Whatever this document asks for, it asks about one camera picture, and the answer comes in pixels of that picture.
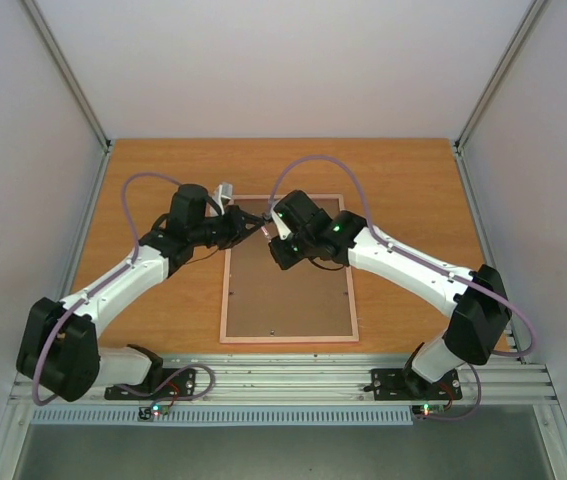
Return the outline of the pink picture frame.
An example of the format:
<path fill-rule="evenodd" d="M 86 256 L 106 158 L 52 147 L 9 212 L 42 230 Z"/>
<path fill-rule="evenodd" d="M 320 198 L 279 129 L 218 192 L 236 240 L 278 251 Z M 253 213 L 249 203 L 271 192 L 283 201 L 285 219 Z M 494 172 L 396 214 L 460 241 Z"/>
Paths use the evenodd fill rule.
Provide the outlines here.
<path fill-rule="evenodd" d="M 281 270 L 269 242 L 258 230 L 224 252 L 219 341 L 252 345 L 357 342 L 351 271 L 320 260 L 303 260 Z"/>

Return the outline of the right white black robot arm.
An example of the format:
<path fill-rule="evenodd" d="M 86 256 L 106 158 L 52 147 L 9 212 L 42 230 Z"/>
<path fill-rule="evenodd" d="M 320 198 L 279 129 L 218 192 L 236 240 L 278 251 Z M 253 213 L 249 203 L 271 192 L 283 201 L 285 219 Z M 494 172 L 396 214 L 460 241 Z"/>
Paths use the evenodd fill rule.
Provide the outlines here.
<path fill-rule="evenodd" d="M 398 388 L 408 398 L 422 399 L 450 371 L 463 364 L 484 365 L 492 356 L 511 319 L 494 268 L 447 265 L 351 211 L 330 216 L 301 190 L 272 203 L 268 213 L 277 230 L 269 248 L 281 269 L 303 260 L 329 260 L 388 280 L 448 318 L 447 329 L 420 345 L 401 369 Z"/>

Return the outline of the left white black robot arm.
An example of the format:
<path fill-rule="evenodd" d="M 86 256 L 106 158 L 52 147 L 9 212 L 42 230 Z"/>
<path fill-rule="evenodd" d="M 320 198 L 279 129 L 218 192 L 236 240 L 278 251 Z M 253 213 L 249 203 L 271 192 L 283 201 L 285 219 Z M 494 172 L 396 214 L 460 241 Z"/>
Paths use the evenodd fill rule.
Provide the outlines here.
<path fill-rule="evenodd" d="M 16 360 L 31 379 L 32 399 L 72 402 L 96 386 L 116 385 L 142 398 L 158 395 L 165 384 L 163 362 L 138 345 L 102 348 L 99 338 L 140 296 L 163 283 L 193 257 L 198 247 L 230 249 L 265 224 L 261 216 L 228 203 L 223 191 L 197 184 L 178 187 L 169 210 L 132 251 L 110 271 L 61 300 L 43 297 L 30 309 Z"/>

